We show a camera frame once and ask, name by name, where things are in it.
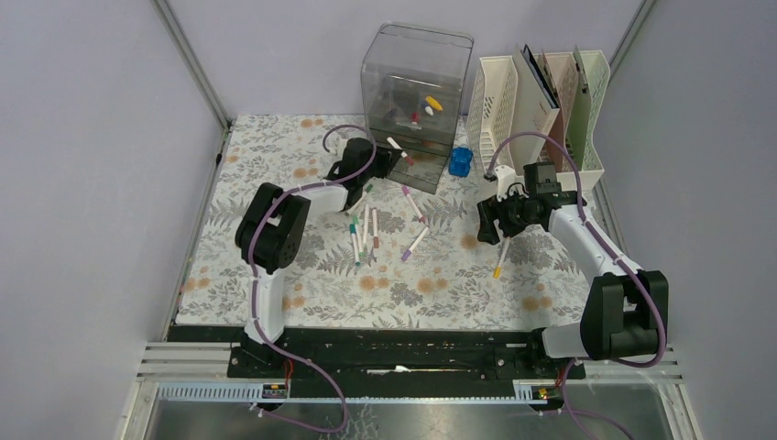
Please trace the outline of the brown cap white marker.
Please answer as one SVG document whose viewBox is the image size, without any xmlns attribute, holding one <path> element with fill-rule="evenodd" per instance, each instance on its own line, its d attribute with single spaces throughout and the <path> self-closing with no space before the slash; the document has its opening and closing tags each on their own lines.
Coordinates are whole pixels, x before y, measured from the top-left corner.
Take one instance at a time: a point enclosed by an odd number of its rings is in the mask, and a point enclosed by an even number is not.
<svg viewBox="0 0 777 440">
<path fill-rule="evenodd" d="M 412 166 L 414 164 L 413 159 L 410 157 L 410 155 L 405 151 L 403 147 L 399 145 L 399 143 L 393 138 L 393 137 L 387 137 L 386 138 L 388 144 L 395 150 L 397 150 L 400 154 L 400 156 L 410 165 Z"/>
</svg>

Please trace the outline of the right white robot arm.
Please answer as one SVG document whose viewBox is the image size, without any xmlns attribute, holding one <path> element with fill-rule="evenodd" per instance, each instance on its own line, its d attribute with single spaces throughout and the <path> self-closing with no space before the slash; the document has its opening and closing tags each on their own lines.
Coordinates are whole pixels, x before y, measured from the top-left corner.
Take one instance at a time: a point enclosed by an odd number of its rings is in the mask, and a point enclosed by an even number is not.
<svg viewBox="0 0 777 440">
<path fill-rule="evenodd" d="M 645 270 L 620 251 L 594 222 L 578 188 L 564 190 L 550 162 L 532 163 L 518 179 L 508 166 L 484 175 L 495 194 L 477 205 L 479 241 L 497 245 L 531 226 L 560 242 L 582 271 L 588 294 L 576 324 L 536 331 L 540 344 L 525 354 L 527 369 L 547 378 L 562 358 L 615 360 L 647 367 L 663 356 L 667 342 L 668 280 Z"/>
</svg>

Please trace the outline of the pink cap white marker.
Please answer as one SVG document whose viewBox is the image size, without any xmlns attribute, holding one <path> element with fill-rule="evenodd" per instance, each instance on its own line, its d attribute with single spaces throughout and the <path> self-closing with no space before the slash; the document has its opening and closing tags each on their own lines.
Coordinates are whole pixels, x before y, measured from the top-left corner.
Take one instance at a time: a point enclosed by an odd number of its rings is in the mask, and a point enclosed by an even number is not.
<svg viewBox="0 0 777 440">
<path fill-rule="evenodd" d="M 413 197 L 412 197 L 412 195 L 410 193 L 410 189 L 407 186 L 403 185 L 401 187 L 401 190 L 402 190 L 403 194 L 405 195 L 406 199 L 408 200 L 413 213 L 418 217 L 419 222 L 422 223 L 422 224 L 426 224 L 427 223 L 426 216 L 421 212 L 419 206 L 414 201 L 414 199 L 413 199 Z"/>
</svg>

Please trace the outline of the pink clipboard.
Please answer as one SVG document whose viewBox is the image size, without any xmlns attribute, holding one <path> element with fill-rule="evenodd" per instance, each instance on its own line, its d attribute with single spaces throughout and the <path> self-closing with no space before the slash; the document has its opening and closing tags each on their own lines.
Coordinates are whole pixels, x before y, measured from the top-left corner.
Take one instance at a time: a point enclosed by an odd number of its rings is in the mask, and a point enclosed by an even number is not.
<svg viewBox="0 0 777 440">
<path fill-rule="evenodd" d="M 571 53 L 543 52 L 538 59 L 542 72 L 545 74 L 553 97 L 559 107 L 558 116 L 551 129 L 551 138 L 567 146 L 567 128 L 574 106 L 578 85 L 578 73 L 574 57 Z"/>
</svg>

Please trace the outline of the beige notebook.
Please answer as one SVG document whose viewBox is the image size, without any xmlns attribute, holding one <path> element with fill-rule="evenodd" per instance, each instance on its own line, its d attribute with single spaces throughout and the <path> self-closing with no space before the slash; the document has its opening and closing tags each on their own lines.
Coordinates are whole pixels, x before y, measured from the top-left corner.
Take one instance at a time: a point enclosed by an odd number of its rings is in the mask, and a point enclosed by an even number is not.
<svg viewBox="0 0 777 440">
<path fill-rule="evenodd" d="M 548 137 L 558 116 L 558 104 L 549 86 L 543 81 L 537 61 L 528 46 L 517 46 L 513 61 L 518 74 L 518 86 L 510 134 L 537 132 Z M 519 173 L 523 173 L 525 165 L 539 158 L 545 142 L 544 137 L 525 135 L 509 143 L 509 153 Z"/>
</svg>

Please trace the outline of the purple cap white marker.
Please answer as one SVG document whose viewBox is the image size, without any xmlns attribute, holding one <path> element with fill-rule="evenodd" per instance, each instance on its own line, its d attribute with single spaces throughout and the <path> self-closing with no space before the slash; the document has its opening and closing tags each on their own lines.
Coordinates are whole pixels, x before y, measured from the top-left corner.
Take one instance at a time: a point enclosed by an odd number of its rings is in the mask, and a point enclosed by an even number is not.
<svg viewBox="0 0 777 440">
<path fill-rule="evenodd" d="M 430 228 L 428 226 L 424 227 L 423 230 L 416 236 L 416 238 L 413 240 L 413 242 L 408 246 L 408 248 L 405 250 L 401 257 L 401 261 L 405 262 L 407 261 L 410 256 L 413 254 L 413 252 L 417 249 L 419 244 L 423 241 L 423 239 L 428 235 L 430 231 Z"/>
</svg>

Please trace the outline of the teal cap white marker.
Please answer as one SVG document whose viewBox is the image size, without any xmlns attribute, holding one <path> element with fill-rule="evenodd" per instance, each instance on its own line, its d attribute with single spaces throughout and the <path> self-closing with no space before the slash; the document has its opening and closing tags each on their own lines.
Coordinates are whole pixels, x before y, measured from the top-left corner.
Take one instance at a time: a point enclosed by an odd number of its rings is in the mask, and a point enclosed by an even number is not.
<svg viewBox="0 0 777 440">
<path fill-rule="evenodd" d="M 355 265 L 357 267 L 360 267 L 361 266 L 361 256 L 360 256 L 361 246 L 360 246 L 360 240 L 359 240 L 359 237 L 358 237 L 357 229 L 356 229 L 356 226 L 354 224 L 350 224 L 349 225 L 349 233 L 350 233 L 350 237 L 351 237 L 351 243 L 352 243 L 352 248 L 353 248 L 353 253 L 354 253 Z"/>
</svg>

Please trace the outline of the clear acrylic drawer organizer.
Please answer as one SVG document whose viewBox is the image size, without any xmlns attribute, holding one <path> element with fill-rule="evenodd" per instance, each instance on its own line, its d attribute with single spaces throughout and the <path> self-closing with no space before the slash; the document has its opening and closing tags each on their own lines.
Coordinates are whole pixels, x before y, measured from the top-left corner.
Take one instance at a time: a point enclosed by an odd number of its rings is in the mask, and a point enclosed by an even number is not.
<svg viewBox="0 0 777 440">
<path fill-rule="evenodd" d="M 365 122 L 378 144 L 393 137 L 410 155 L 388 176 L 429 194 L 437 192 L 454 149 L 465 80 L 475 40 L 472 36 L 397 21 L 383 23 L 361 67 Z M 443 111 L 427 115 L 430 95 Z M 410 115 L 421 116 L 417 126 Z"/>
</svg>

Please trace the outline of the rust cap white marker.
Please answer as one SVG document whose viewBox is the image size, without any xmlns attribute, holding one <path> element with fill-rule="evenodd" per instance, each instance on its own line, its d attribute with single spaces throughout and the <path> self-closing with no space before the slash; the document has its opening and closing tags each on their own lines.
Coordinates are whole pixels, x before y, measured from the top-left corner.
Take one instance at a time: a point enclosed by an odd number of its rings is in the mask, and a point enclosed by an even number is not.
<svg viewBox="0 0 777 440">
<path fill-rule="evenodd" d="M 378 230 L 378 209 L 372 208 L 371 210 L 371 225 L 372 225 L 372 238 L 373 238 L 373 248 L 378 249 L 379 248 L 379 230 Z"/>
</svg>

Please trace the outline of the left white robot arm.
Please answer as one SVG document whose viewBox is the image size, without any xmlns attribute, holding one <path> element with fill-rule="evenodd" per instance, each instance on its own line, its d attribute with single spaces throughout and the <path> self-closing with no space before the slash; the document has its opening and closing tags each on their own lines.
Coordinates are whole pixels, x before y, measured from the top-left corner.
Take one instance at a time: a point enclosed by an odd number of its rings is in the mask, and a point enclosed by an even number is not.
<svg viewBox="0 0 777 440">
<path fill-rule="evenodd" d="M 283 368 L 285 355 L 271 343 L 285 329 L 285 271 L 301 249 L 307 222 L 355 206 L 370 181 L 388 177 L 399 157 L 386 144 L 354 137 L 321 181 L 287 189 L 271 182 L 258 186 L 235 232 L 235 245 L 254 275 L 244 331 L 257 343 L 248 362 L 261 376 L 274 376 Z"/>
</svg>

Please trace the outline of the yellow small bottle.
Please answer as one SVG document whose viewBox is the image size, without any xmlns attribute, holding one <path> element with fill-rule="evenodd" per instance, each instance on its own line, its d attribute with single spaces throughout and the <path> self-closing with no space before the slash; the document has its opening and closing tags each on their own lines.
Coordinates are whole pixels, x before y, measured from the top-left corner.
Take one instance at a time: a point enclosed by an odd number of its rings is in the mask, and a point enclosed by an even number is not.
<svg viewBox="0 0 777 440">
<path fill-rule="evenodd" d="M 427 105 L 428 105 L 428 106 L 430 106 L 430 107 L 431 107 L 433 110 L 435 110 L 435 111 L 439 111 L 439 112 L 442 112 L 442 111 L 443 111 L 443 106 L 442 106 L 442 104 L 441 104 L 439 101 L 437 101 L 437 100 L 436 100 L 434 97 L 432 97 L 432 96 L 430 96 L 430 95 L 427 95 L 427 96 L 424 98 L 424 101 L 425 101 L 425 102 L 427 103 Z"/>
</svg>

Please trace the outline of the green cap white marker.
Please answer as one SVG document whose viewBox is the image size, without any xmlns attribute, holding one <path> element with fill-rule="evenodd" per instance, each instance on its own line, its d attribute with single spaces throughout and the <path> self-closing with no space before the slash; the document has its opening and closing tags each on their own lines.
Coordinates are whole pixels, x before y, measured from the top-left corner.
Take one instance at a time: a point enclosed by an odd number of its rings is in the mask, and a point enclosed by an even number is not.
<svg viewBox="0 0 777 440">
<path fill-rule="evenodd" d="M 365 199 L 368 197 L 368 195 L 372 192 L 374 185 L 369 184 L 364 191 L 362 192 L 362 195 L 359 197 L 359 199 L 348 209 L 345 210 L 346 215 L 350 215 L 354 211 L 357 210 L 357 208 L 365 201 Z"/>
</svg>

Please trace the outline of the green clipboard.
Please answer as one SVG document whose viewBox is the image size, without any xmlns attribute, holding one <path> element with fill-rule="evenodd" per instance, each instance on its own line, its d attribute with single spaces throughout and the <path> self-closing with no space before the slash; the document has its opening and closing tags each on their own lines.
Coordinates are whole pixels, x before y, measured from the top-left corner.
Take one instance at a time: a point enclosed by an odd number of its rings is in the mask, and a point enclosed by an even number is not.
<svg viewBox="0 0 777 440">
<path fill-rule="evenodd" d="M 593 145 L 593 135 L 607 91 L 610 67 L 601 50 L 575 47 L 573 57 L 578 84 L 567 140 L 581 173 L 599 178 L 604 168 Z"/>
</svg>

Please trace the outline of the yellow cap white marker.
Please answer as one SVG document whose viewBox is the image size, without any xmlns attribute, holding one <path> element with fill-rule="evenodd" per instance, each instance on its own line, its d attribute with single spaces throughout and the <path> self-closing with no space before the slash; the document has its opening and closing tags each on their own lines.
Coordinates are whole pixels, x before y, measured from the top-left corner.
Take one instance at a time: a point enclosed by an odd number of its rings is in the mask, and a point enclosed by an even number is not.
<svg viewBox="0 0 777 440">
<path fill-rule="evenodd" d="M 503 243 L 502 247 L 501 247 L 501 250 L 500 250 L 500 253 L 499 253 L 498 262 L 497 262 L 497 265 L 495 266 L 493 274 L 492 274 L 494 279 L 499 279 L 500 276 L 501 276 L 501 271 L 503 269 L 503 266 L 504 266 L 504 263 L 505 263 L 505 260 L 506 260 L 506 257 L 507 257 L 507 253 L 509 251 L 509 246 L 510 246 L 510 240 L 508 238 L 506 238 L 504 240 L 504 243 Z"/>
</svg>

